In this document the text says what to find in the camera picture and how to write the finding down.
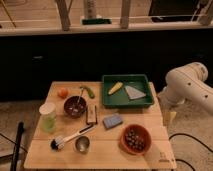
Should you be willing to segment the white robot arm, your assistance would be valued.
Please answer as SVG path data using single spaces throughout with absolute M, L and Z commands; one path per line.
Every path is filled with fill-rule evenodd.
M 170 70 L 166 76 L 166 86 L 157 95 L 162 105 L 163 124 L 169 126 L 177 112 L 174 107 L 190 100 L 213 114 L 213 87 L 205 84 L 207 67 L 200 62 L 192 62 Z

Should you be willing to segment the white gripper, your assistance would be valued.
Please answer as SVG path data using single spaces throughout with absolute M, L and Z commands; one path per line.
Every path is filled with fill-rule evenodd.
M 163 116 L 163 124 L 168 127 L 176 117 L 177 112 L 173 109 L 173 106 L 169 103 L 162 101 L 162 116 Z

